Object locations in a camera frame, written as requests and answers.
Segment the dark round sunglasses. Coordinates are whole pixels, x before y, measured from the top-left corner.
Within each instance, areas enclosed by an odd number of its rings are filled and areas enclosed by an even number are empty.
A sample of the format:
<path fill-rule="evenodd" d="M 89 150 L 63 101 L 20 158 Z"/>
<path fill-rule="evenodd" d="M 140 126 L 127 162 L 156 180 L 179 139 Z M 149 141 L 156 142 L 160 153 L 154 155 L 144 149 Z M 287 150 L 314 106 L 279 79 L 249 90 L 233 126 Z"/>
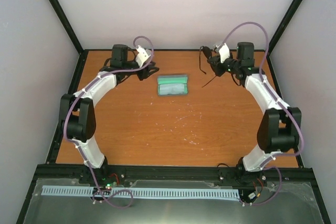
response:
<path fill-rule="evenodd" d="M 210 59 L 212 57 L 212 50 L 209 47 L 206 47 L 206 46 L 200 46 L 200 48 L 199 48 L 199 55 L 198 55 L 199 70 L 203 74 L 206 74 L 206 72 L 202 69 L 202 63 L 201 63 L 202 54 L 206 57 L 206 59 Z"/>

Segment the grey-blue glasses case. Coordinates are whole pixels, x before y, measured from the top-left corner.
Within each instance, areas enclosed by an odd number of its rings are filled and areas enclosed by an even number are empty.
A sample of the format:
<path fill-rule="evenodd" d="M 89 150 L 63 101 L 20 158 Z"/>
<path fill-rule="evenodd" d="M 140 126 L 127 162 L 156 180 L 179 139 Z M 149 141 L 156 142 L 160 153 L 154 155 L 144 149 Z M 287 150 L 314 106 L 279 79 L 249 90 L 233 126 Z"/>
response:
<path fill-rule="evenodd" d="M 188 94 L 188 75 L 186 74 L 160 75 L 157 83 L 159 96 Z"/>

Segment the light blue cleaning cloth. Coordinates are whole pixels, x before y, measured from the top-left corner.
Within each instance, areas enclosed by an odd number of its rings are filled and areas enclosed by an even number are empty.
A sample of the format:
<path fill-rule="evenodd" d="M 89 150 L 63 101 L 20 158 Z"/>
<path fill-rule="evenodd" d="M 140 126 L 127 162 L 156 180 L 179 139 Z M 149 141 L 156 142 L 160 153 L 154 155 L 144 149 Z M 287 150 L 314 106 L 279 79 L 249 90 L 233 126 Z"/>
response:
<path fill-rule="evenodd" d="M 179 95 L 183 93 L 185 93 L 185 85 L 181 83 L 162 84 L 159 86 L 159 95 Z"/>

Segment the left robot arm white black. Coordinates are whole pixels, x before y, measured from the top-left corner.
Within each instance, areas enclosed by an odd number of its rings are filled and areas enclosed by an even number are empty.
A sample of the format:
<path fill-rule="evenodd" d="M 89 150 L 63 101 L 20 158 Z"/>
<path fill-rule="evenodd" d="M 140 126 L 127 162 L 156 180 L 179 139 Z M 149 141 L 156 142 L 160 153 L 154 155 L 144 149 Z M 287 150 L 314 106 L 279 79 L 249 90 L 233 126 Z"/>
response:
<path fill-rule="evenodd" d="M 131 75 L 135 74 L 139 80 L 144 80 L 159 70 L 152 61 L 153 49 L 145 49 L 140 45 L 135 49 L 134 59 L 129 60 L 130 48 L 122 44 L 114 45 L 111 57 L 104 62 L 94 79 L 81 90 L 64 94 L 60 99 L 58 126 L 64 138 L 79 151 L 83 163 L 92 168 L 91 178 L 100 184 L 108 180 L 109 170 L 103 166 L 106 158 L 95 139 L 95 106 Z"/>

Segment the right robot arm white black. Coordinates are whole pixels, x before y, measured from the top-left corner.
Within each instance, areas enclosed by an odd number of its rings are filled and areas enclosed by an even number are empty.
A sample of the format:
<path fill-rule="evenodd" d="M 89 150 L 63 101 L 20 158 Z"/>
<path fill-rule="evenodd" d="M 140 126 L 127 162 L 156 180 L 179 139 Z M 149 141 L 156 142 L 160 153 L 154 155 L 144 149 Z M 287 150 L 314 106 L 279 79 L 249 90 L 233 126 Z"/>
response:
<path fill-rule="evenodd" d="M 229 73 L 236 85 L 250 92 L 263 113 L 257 145 L 236 165 L 236 181 L 248 185 L 260 178 L 271 160 L 298 147 L 301 111 L 288 105 L 272 88 L 262 68 L 255 66 L 253 43 L 238 43 L 236 58 L 226 44 L 214 49 L 203 47 L 201 53 L 215 76 Z"/>

